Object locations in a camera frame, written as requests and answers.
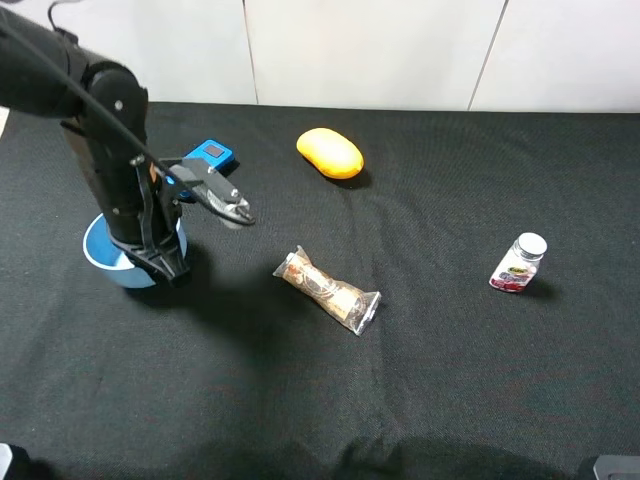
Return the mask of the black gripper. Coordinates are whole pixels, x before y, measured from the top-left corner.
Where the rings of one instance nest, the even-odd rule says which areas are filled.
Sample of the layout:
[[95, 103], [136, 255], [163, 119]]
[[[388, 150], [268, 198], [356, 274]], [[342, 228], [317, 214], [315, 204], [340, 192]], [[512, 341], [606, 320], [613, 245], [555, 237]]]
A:
[[[182, 227], [176, 227], [158, 245], [143, 246], [139, 216], [144, 202], [137, 171], [130, 164], [139, 149], [103, 123], [93, 125], [68, 119], [61, 122], [61, 127], [104, 214], [111, 242], [135, 266], [153, 276], [156, 284], [186, 285], [191, 279], [191, 269], [186, 261], [187, 241]], [[160, 159], [159, 170], [168, 183], [172, 200], [199, 203], [228, 228], [255, 223], [242, 193], [203, 158]]]

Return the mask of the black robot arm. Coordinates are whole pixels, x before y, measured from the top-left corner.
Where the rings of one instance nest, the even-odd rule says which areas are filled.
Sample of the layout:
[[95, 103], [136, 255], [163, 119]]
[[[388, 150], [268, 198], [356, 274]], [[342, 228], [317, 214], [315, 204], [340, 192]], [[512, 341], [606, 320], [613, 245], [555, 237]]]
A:
[[101, 210], [84, 234], [85, 258], [125, 288], [188, 282], [182, 202], [201, 204], [231, 229], [255, 222], [249, 202], [206, 159], [151, 153], [148, 92], [128, 68], [7, 8], [1, 104], [59, 120]]

